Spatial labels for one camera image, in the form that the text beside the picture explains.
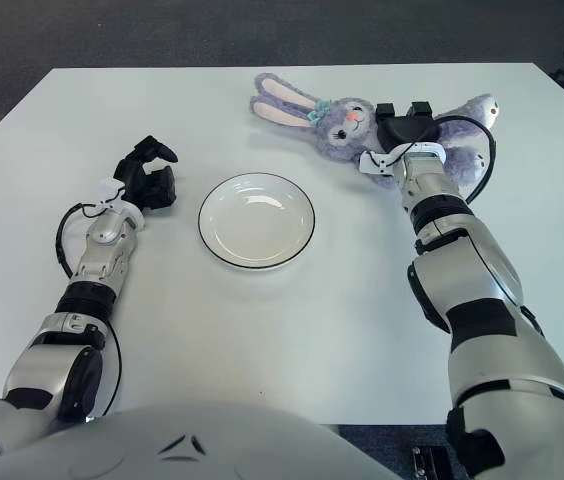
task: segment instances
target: dark floor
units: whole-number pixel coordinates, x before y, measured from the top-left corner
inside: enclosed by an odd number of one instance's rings
[[[513,61],[551,72],[563,50],[564,0],[0,0],[0,119],[54,67]],[[411,442],[444,442],[442,427],[342,435],[403,475]]]

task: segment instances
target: tabletop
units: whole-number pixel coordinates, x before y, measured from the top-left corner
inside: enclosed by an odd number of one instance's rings
[[[116,409],[223,399],[328,424],[445,421],[450,338],[424,319],[406,281],[415,237],[399,194],[252,116],[263,71],[322,98],[393,102],[398,113],[412,100],[441,113],[492,93],[498,158],[472,209],[564,361],[564,92],[534,65],[60,69],[0,122],[0,395],[66,286],[53,248],[60,218],[92,201],[151,134],[180,158],[178,199],[147,213],[115,306]],[[308,247],[271,271],[222,263],[197,229],[205,196],[254,171],[295,182],[315,210]],[[72,265],[86,226],[67,226]],[[114,349],[105,356],[96,412],[116,375]]]

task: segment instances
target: wire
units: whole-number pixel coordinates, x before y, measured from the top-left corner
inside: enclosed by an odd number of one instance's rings
[[[520,307],[520,311],[522,312],[522,315],[524,315],[524,317],[531,323],[531,325],[533,325],[535,331],[544,337],[544,332],[542,331],[542,327],[540,327],[540,324],[536,320],[535,315],[533,315],[531,310],[529,310],[526,306],[522,305]]]
[[[124,187],[119,188],[115,197],[105,200],[104,203],[110,203],[113,200],[116,200],[120,196],[120,193],[122,193],[123,191],[124,191]],[[79,210],[82,211],[82,215],[84,215],[86,218],[97,218],[107,211],[107,208],[103,208],[98,213],[94,215],[89,215],[88,213],[86,213],[85,210],[85,208],[87,207],[95,208],[96,205],[93,203],[76,203],[71,208],[69,208],[67,212],[64,214],[64,216],[62,217],[62,220],[60,220],[60,225],[58,225],[58,230],[55,234],[55,255],[58,259],[58,263],[62,266],[64,273],[66,273],[66,276],[69,278],[73,276],[73,271],[71,270],[71,267],[66,261],[66,254],[64,252],[64,246],[62,244],[62,235],[64,234],[64,227],[66,225],[66,222],[69,220],[71,215],[73,215],[75,212]],[[109,410],[111,410],[111,406],[113,405],[113,402],[115,401],[118,390],[120,388],[120,381],[122,380],[122,349],[120,348],[120,342],[118,340],[118,336],[115,333],[115,329],[113,328],[111,322],[109,322],[108,319],[105,319],[104,323],[106,324],[107,328],[111,332],[111,336],[113,337],[113,343],[115,343],[115,350],[118,357],[118,377],[115,381],[115,388],[113,389],[113,394],[111,395],[111,399],[109,400],[109,403],[104,409],[102,416],[107,415],[109,413]]]
[[[478,182],[478,184],[475,186],[475,188],[473,189],[473,191],[466,197],[466,203],[469,204],[471,203],[473,200],[476,199],[476,197],[482,193],[482,190],[484,190],[484,187],[486,187],[486,184],[489,183],[489,179],[491,178],[491,174],[493,173],[493,166],[495,165],[495,138],[493,138],[493,135],[491,134],[491,132],[489,131],[488,128],[486,128],[483,124],[481,124],[480,122],[478,122],[477,120],[474,120],[471,117],[466,117],[464,115],[449,115],[447,117],[440,117],[440,118],[436,118],[435,120],[433,120],[433,123],[431,125],[429,125],[421,134],[418,138],[416,138],[411,145],[409,145],[406,150],[404,150],[399,156],[398,158],[396,158],[395,160],[393,160],[391,163],[387,163],[386,165],[384,165],[384,168],[386,167],[390,167],[391,165],[395,165],[396,163],[398,163],[400,160],[402,160],[402,157],[404,157],[404,155],[411,150],[411,148],[418,142],[421,142],[428,134],[431,133],[431,130],[435,127],[438,127],[440,125],[442,125],[443,123],[447,123],[447,122],[453,122],[453,121],[466,121],[469,123],[472,123],[473,125],[475,125],[476,127],[478,127],[480,130],[482,130],[482,132],[484,132],[484,134],[486,135],[486,138],[489,140],[489,165],[486,168],[486,172],[484,172],[484,175],[482,175],[482,178],[480,179],[480,181]],[[375,159],[373,158],[373,156],[371,156],[371,160],[373,161],[373,163],[375,163],[376,166],[379,167],[378,163],[375,161]]]
[[[109,410],[113,405],[115,397],[118,394],[118,389],[120,388],[120,380],[122,380],[122,350],[120,349],[120,342],[118,341],[118,336],[116,335],[113,325],[111,325],[111,322],[106,320],[104,323],[106,323],[106,326],[109,327],[109,331],[111,332],[111,336],[113,337],[113,342],[115,343],[115,350],[117,351],[118,354],[118,378],[115,381],[115,388],[113,389],[111,400],[109,400],[109,404],[106,406],[104,412],[102,413],[103,417],[109,413]]]
[[[105,200],[104,203],[111,203],[113,200],[116,200],[120,196],[120,193],[122,193],[124,190],[125,190],[125,187],[118,188],[118,191],[117,191],[115,197],[109,198],[108,200]],[[66,276],[69,277],[69,278],[71,278],[73,276],[73,271],[71,270],[71,267],[69,266],[68,262],[66,261],[66,254],[64,253],[64,245],[62,243],[62,235],[64,234],[64,226],[66,225],[66,222],[69,220],[71,215],[73,215],[78,210],[82,210],[82,215],[84,215],[86,218],[97,218],[100,215],[102,215],[104,212],[106,212],[106,210],[107,210],[106,208],[103,208],[102,210],[100,210],[98,213],[96,213],[94,215],[89,215],[88,213],[86,213],[85,208],[87,208],[87,207],[88,208],[95,208],[96,206],[97,205],[95,205],[93,203],[76,203],[75,205],[73,205],[71,208],[69,208],[67,210],[67,212],[62,217],[62,220],[60,220],[60,225],[58,225],[58,230],[55,234],[55,256],[57,257],[58,263],[62,267],[62,270],[64,270],[64,273],[66,273]]]

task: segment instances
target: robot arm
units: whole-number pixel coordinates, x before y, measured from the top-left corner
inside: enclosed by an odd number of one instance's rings
[[[144,227],[140,209],[175,200],[170,167],[144,173],[142,165],[156,156],[177,161],[147,137],[120,162],[116,178],[101,183],[99,212],[87,231],[80,263],[55,312],[45,318],[6,380],[0,454],[83,423],[93,409],[113,304],[137,245],[136,231]]]
[[[360,170],[397,180],[417,235],[409,283],[452,336],[449,440],[471,477],[564,478],[564,364],[534,328],[510,261],[444,174],[439,146],[407,147],[367,152]]]

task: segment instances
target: purple plush rabbit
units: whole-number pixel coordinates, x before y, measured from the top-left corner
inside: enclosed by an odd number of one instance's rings
[[[350,161],[364,150],[377,150],[374,108],[366,100],[320,100],[272,73],[258,75],[255,86],[260,95],[251,99],[253,113],[277,125],[313,132],[318,149],[329,157]]]
[[[321,100],[272,73],[258,75],[255,86],[260,93],[251,98],[251,111],[255,115],[277,125],[313,133],[318,150],[330,158],[357,162],[365,150],[382,152],[377,140],[375,109],[370,102],[354,97]],[[498,113],[495,99],[485,94],[438,118],[466,115],[491,128]],[[480,178],[486,170],[485,159],[477,149],[458,143],[481,131],[468,122],[451,121],[442,124],[440,132],[438,143],[447,154],[446,173],[459,185],[468,185]],[[392,177],[371,177],[383,186],[394,185]]]

